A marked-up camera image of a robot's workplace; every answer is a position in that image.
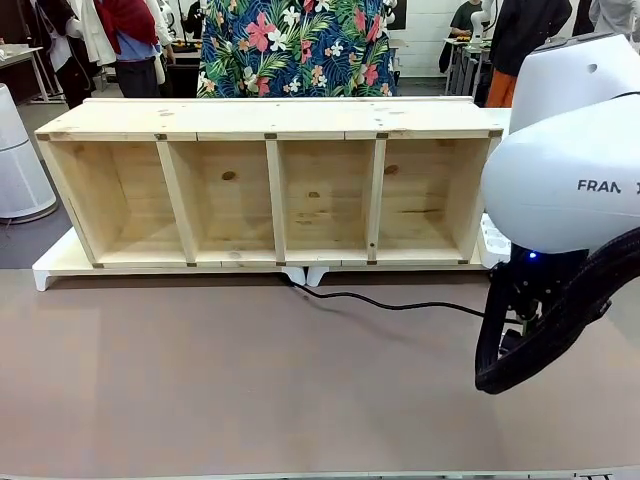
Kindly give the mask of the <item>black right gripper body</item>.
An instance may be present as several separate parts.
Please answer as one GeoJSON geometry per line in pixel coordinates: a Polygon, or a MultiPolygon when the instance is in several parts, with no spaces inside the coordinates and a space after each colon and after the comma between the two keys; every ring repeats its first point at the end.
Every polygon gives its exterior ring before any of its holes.
{"type": "Polygon", "coordinates": [[[507,267],[508,309],[525,321],[545,315],[588,255],[588,250],[547,254],[512,248],[507,267]]]}

